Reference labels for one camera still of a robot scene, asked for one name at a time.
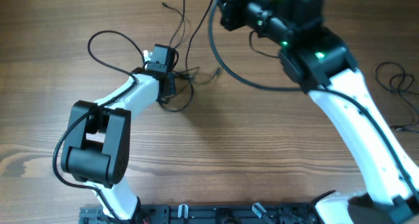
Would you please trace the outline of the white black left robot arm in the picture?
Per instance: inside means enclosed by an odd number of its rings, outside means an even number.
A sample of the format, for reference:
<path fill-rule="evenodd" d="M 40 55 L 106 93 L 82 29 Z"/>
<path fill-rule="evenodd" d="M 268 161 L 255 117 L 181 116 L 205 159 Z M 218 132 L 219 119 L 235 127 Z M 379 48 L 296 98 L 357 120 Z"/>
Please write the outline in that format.
<path fill-rule="evenodd" d="M 179 57 L 169 46 L 156 44 L 143 52 L 144 63 L 110 95 L 71 108 L 67 130 L 53 155 L 53 171 L 71 174 L 79 189 L 90 189 L 110 223 L 133 223 L 141 202 L 124 177 L 130 153 L 132 121 L 149 105 L 175 93 L 173 68 Z"/>

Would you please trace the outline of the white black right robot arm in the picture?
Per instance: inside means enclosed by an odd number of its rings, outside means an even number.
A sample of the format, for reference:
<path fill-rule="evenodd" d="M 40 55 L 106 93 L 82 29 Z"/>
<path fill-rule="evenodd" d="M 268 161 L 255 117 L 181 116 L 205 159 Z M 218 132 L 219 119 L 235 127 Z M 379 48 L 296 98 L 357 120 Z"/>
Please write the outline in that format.
<path fill-rule="evenodd" d="M 280 46 L 286 75 L 334 124 L 366 190 L 330 191 L 314 201 L 323 223 L 404 223 L 418 215 L 418 167 L 371 98 L 344 41 L 323 25 L 324 0 L 214 0 L 221 25 L 251 27 Z"/>

